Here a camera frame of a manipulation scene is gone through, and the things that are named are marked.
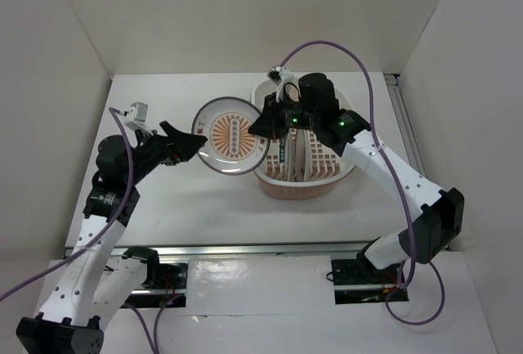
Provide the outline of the plate with dark blue rim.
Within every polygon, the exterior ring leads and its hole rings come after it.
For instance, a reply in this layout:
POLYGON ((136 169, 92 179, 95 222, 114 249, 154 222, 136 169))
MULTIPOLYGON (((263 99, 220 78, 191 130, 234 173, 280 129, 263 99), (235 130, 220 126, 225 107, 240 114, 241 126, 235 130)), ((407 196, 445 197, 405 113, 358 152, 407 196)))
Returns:
POLYGON ((279 165, 279 176, 280 181, 288 180, 288 138, 281 138, 279 140, 279 153, 278 153, 278 165, 279 165))

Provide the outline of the plate with red characters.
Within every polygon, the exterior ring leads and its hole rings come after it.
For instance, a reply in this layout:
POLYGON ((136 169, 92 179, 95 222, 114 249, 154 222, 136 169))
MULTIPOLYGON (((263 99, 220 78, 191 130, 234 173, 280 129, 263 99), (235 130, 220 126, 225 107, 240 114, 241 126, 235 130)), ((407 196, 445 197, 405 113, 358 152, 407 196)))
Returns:
POLYGON ((290 136, 290 174, 288 179, 293 182, 304 182, 306 164, 306 135, 305 131, 292 130, 290 136))

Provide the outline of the plate with orange sunburst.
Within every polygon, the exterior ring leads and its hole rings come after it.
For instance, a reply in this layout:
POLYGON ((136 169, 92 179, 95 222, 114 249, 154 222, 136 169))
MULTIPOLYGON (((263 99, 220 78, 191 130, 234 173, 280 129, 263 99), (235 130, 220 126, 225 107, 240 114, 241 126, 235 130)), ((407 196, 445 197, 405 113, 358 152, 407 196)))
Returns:
POLYGON ((248 129, 260 110, 244 99, 224 96, 203 105, 194 117, 192 133, 207 138, 197 156, 214 172, 238 176, 250 173, 266 158, 267 139, 248 129))

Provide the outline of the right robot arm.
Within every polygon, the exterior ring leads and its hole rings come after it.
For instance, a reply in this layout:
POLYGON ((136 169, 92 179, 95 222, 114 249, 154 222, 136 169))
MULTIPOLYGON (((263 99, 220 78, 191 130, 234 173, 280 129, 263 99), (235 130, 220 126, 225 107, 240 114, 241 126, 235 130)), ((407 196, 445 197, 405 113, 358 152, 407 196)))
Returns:
POLYGON ((265 97, 249 133, 276 140, 291 129, 312 131, 322 145, 364 171, 404 209, 406 229, 380 237, 357 253, 356 271, 362 280, 374 282, 388 267, 406 261, 428 264, 461 233, 463 194, 427 180, 384 144, 371 123, 341 107, 325 74, 294 78, 276 67, 267 77, 276 89, 265 97))

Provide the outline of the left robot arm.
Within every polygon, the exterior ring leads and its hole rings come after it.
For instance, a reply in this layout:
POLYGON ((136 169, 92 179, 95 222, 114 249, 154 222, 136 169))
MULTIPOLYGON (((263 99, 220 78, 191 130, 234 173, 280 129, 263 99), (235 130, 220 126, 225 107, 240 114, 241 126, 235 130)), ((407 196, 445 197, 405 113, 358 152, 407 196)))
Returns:
POLYGON ((140 198, 137 184, 159 165, 189 161, 207 140, 166 121, 160 127, 162 134, 136 129, 136 146, 125 134, 98 145, 74 252, 37 315, 22 318, 17 326, 16 336, 28 353, 98 353, 105 328, 135 288, 171 284, 173 268, 161 264, 157 251, 140 246, 126 250, 110 276, 102 277, 140 198))

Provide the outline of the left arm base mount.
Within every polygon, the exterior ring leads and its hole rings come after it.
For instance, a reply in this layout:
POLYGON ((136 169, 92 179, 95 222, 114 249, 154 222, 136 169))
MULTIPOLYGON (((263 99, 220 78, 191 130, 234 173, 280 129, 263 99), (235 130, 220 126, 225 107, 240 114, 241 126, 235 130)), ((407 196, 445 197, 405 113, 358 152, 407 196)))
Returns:
POLYGON ((183 308, 186 306, 188 262, 161 264, 151 283, 139 285, 126 303, 138 309, 183 308))

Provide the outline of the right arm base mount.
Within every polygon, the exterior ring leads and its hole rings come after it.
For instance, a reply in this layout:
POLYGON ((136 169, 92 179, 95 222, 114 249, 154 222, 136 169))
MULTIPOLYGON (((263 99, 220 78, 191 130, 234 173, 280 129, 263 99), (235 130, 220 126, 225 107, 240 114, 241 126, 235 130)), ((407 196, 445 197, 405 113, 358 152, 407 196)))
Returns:
POLYGON ((336 305, 385 302, 408 302, 406 289, 398 288, 399 264, 364 275, 356 259, 332 259, 331 271, 325 278, 333 284, 336 305))

